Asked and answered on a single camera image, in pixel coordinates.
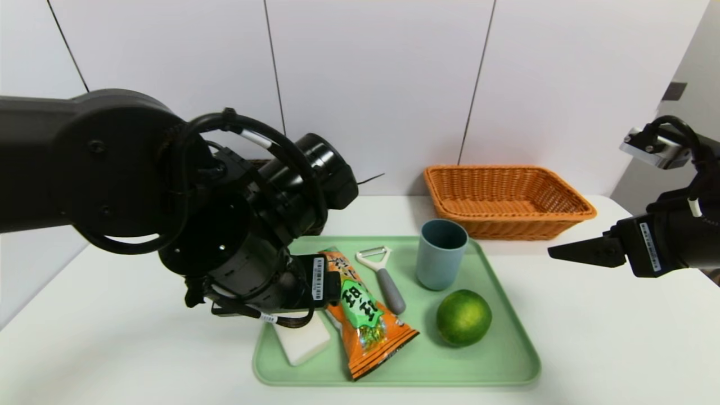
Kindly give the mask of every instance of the lime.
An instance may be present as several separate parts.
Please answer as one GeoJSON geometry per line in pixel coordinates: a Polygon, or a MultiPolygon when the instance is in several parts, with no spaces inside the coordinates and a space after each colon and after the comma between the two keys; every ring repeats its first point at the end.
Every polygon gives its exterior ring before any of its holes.
{"type": "Polygon", "coordinates": [[[470,346],[490,328],[492,311],[487,301],[470,290],[458,290],[445,297],[438,307],[440,336],[453,346],[470,346]]]}

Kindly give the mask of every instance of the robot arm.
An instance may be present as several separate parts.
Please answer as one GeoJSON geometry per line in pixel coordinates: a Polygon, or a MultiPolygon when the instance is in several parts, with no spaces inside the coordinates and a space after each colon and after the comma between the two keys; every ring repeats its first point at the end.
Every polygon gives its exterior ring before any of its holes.
{"type": "Polygon", "coordinates": [[[618,221],[600,238],[551,247],[550,257],[617,267],[627,256],[637,277],[720,266],[720,143],[666,115],[632,130],[620,149],[661,169],[692,160],[697,175],[688,187],[662,193],[644,215],[618,221]]]}
{"type": "Polygon", "coordinates": [[[312,285],[318,257],[287,248],[358,194],[350,166],[320,136],[293,143],[231,109],[186,123],[151,97],[116,89],[70,100],[0,97],[0,131],[0,232],[72,225],[109,252],[159,251],[185,277],[186,304],[209,298],[218,314],[298,327],[338,300],[337,275],[324,267],[322,288],[312,285]],[[276,159],[256,169],[206,142],[200,134],[211,130],[237,133],[276,159]],[[141,244],[113,239],[152,234],[141,244]],[[300,309],[303,319],[271,315],[300,309]]]}

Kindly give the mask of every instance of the black cable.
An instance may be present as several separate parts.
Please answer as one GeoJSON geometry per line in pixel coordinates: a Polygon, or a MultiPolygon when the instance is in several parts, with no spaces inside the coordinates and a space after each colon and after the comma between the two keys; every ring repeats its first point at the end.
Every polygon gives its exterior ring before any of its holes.
{"type": "Polygon", "coordinates": [[[690,153],[693,157],[693,165],[695,166],[695,170],[698,172],[697,181],[693,181],[693,183],[690,184],[688,190],[688,200],[696,201],[700,197],[704,188],[711,183],[711,178],[717,171],[717,157],[710,148],[703,146],[700,142],[698,134],[695,133],[695,131],[685,121],[674,115],[663,115],[650,123],[652,133],[657,134],[657,130],[662,124],[671,125],[688,142],[690,153]]]}
{"type": "Polygon", "coordinates": [[[285,135],[281,134],[270,125],[262,123],[258,120],[254,120],[250,117],[234,114],[234,111],[228,114],[228,110],[232,109],[225,109],[226,112],[223,113],[226,122],[232,123],[242,129],[250,130],[264,136],[265,138],[268,138],[270,141],[273,141],[278,146],[280,146],[282,151],[287,154],[287,156],[289,157],[289,161],[284,161],[283,163],[290,165],[292,169],[297,171],[302,178],[303,183],[305,183],[307,187],[309,187],[311,192],[311,199],[313,200],[313,206],[315,208],[315,214],[318,218],[315,221],[315,227],[323,226],[328,220],[327,203],[325,202],[323,190],[322,188],[320,188],[320,181],[315,176],[315,172],[310,166],[310,162],[307,160],[302,151],[297,147],[297,145],[291,142],[290,139],[288,139],[285,135]]]}
{"type": "Polygon", "coordinates": [[[375,180],[376,178],[382,177],[382,176],[384,176],[384,175],[385,175],[385,173],[380,173],[380,174],[378,174],[378,175],[376,175],[376,176],[370,177],[369,179],[365,179],[365,180],[363,180],[363,181],[361,181],[361,182],[358,182],[358,186],[359,186],[360,184],[365,184],[365,183],[367,183],[367,182],[370,182],[370,181],[372,181],[372,180],[375,180]]]}
{"type": "Polygon", "coordinates": [[[695,133],[688,123],[674,115],[663,115],[662,117],[655,118],[655,120],[650,123],[650,127],[653,129],[652,133],[657,134],[657,130],[662,124],[670,124],[687,140],[694,161],[704,161],[705,156],[703,156],[700,138],[698,138],[698,134],[695,133]]]}
{"type": "MultiPolygon", "coordinates": [[[[310,322],[310,320],[312,319],[312,315],[315,313],[315,302],[312,299],[310,286],[307,285],[307,282],[305,283],[305,291],[307,292],[305,297],[310,299],[307,313],[305,314],[305,316],[303,316],[302,318],[278,316],[277,320],[275,321],[276,324],[284,326],[286,328],[296,329],[302,328],[310,322]]],[[[244,303],[238,302],[236,299],[226,297],[223,294],[220,294],[219,292],[215,291],[215,289],[212,288],[209,283],[206,284],[205,287],[205,297],[210,299],[212,302],[216,303],[220,307],[238,313],[242,316],[247,316],[255,319],[262,318],[262,312],[260,312],[258,309],[247,306],[244,303]]]]}
{"type": "Polygon", "coordinates": [[[243,130],[250,130],[265,136],[280,146],[280,149],[287,154],[288,159],[284,159],[285,156],[278,156],[278,158],[281,159],[283,163],[288,164],[298,171],[303,182],[311,191],[311,200],[318,218],[315,225],[321,226],[325,224],[328,219],[328,210],[323,191],[320,188],[320,182],[315,176],[310,162],[305,158],[305,155],[297,145],[270,125],[249,117],[237,115],[232,109],[225,109],[223,113],[216,112],[202,115],[187,123],[171,146],[170,183],[171,195],[174,196],[172,198],[174,218],[171,221],[172,228],[168,233],[163,233],[151,241],[140,244],[129,244],[115,241],[99,233],[91,232],[82,226],[75,225],[75,229],[91,244],[116,254],[145,254],[168,246],[180,236],[183,229],[185,229],[185,224],[189,217],[189,182],[186,160],[187,151],[190,145],[192,145],[193,135],[218,129],[229,130],[238,135],[242,133],[243,130]]]}

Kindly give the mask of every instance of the orange snack bag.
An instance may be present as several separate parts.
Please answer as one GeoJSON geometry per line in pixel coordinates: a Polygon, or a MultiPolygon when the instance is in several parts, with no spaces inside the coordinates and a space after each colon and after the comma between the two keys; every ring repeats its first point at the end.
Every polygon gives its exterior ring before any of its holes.
{"type": "Polygon", "coordinates": [[[328,258],[328,270],[340,272],[341,297],[328,313],[340,329],[353,381],[389,359],[420,332],[410,328],[372,294],[348,259],[336,248],[319,252],[328,258]]]}

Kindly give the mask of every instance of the cup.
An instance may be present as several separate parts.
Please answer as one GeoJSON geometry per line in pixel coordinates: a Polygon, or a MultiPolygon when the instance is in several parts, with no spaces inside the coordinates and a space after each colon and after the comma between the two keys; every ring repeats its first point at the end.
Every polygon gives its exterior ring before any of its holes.
{"type": "Polygon", "coordinates": [[[444,290],[457,277],[467,246],[467,232],[453,221],[433,219],[420,230],[418,281],[431,290],[444,290]]]}

